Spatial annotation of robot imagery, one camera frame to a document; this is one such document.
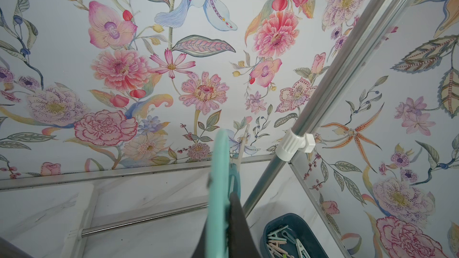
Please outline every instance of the metal rail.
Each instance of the metal rail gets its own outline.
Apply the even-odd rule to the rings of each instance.
[[[297,136],[314,133],[320,120],[331,110],[338,97],[349,87],[363,69],[364,60],[374,50],[381,37],[387,33],[390,23],[408,0],[371,0],[358,24],[347,39],[335,60],[318,85],[310,101],[292,127]],[[242,209],[246,217],[263,196],[285,161],[275,155],[250,193]]]

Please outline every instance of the pink orchid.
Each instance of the pink orchid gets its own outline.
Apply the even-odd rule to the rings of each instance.
[[[419,130],[423,135],[430,135],[428,127],[434,126],[435,122],[427,122],[429,117],[429,113],[423,113],[420,116],[416,116],[414,113],[408,113],[408,118],[402,123],[402,127],[408,127],[408,129],[406,129],[407,134],[412,134]]]
[[[159,64],[159,67],[152,69],[152,73],[164,74],[165,72],[169,72],[169,77],[173,79],[175,78],[174,71],[185,74],[191,74],[191,71],[184,71],[183,69],[188,69],[196,66],[195,61],[189,61],[182,64],[186,57],[186,54],[184,53],[180,54],[174,62],[174,58],[172,57],[172,51],[166,49],[166,51],[164,51],[164,57],[166,58],[166,63],[163,60],[159,59],[158,55],[156,54],[150,56],[151,60]]]

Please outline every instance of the purple flower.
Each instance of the purple flower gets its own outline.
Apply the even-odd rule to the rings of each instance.
[[[403,180],[406,180],[409,182],[416,182],[418,180],[418,175],[410,169],[400,170],[400,175],[402,176]]]
[[[403,152],[396,152],[392,155],[391,161],[398,167],[405,167],[410,163],[410,158]]]
[[[342,29],[341,26],[335,28],[335,30],[333,30],[333,32],[331,33],[331,37],[330,37],[330,38],[331,38],[332,40],[335,40],[336,38],[340,37],[341,34],[342,34],[342,30],[343,30],[343,29]]]

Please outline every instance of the red tulip bud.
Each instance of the red tulip bud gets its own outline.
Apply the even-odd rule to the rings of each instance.
[[[130,13],[129,10],[124,10],[123,19],[126,20],[126,21],[131,21],[132,13]]]
[[[137,90],[132,90],[129,94],[131,95],[131,97],[140,99],[140,98],[145,97],[146,92],[144,90],[137,89]]]

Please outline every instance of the white plastic clamp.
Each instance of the white plastic clamp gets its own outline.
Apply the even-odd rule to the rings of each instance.
[[[280,144],[276,148],[276,155],[283,161],[290,161],[295,155],[296,151],[312,152],[315,147],[315,140],[313,134],[305,134],[304,136],[295,135],[289,129]]]

